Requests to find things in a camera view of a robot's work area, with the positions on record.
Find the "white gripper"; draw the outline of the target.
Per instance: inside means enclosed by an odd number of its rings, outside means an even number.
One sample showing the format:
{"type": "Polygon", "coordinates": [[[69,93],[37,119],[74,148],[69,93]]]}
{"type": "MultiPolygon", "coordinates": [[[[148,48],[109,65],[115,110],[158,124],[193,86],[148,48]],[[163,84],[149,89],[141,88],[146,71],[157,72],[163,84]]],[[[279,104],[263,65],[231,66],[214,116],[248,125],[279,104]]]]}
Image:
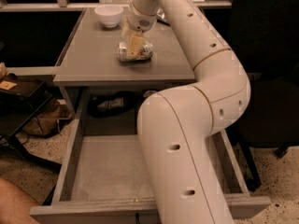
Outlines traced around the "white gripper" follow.
{"type": "Polygon", "coordinates": [[[149,31],[153,24],[156,21],[156,16],[146,16],[143,14],[135,14],[134,12],[129,12],[126,16],[126,19],[124,19],[122,31],[121,31],[121,37],[127,40],[127,57],[128,58],[135,58],[138,56],[139,51],[141,50],[144,42],[145,37],[143,34],[132,34],[132,31],[135,32],[142,32],[145,33],[149,31]]]}

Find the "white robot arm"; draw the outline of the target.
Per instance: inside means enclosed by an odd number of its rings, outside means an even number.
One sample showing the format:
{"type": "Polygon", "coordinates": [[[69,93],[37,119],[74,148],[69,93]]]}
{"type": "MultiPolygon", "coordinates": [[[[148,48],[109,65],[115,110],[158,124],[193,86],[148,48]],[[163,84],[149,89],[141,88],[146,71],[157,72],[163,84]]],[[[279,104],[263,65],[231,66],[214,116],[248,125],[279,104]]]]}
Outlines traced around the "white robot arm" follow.
{"type": "Polygon", "coordinates": [[[208,154],[211,135],[249,104],[242,64],[192,0],[131,0],[125,33],[146,32],[163,10],[194,73],[140,106],[137,133],[162,224],[235,224],[208,154]]]}

